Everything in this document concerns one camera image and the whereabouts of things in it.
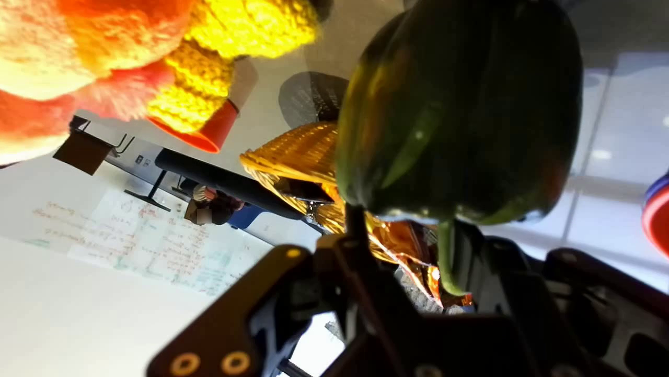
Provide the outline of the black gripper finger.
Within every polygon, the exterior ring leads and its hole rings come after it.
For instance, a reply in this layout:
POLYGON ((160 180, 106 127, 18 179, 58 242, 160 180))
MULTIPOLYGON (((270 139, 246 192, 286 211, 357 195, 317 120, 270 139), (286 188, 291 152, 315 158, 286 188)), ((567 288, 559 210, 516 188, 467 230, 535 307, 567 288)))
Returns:
POLYGON ((343 251, 348 265, 348 271, 357 276, 368 272, 368 230, 366 230, 366 214, 362 207, 346 206, 344 207, 344 227, 346 236, 343 242, 343 251))

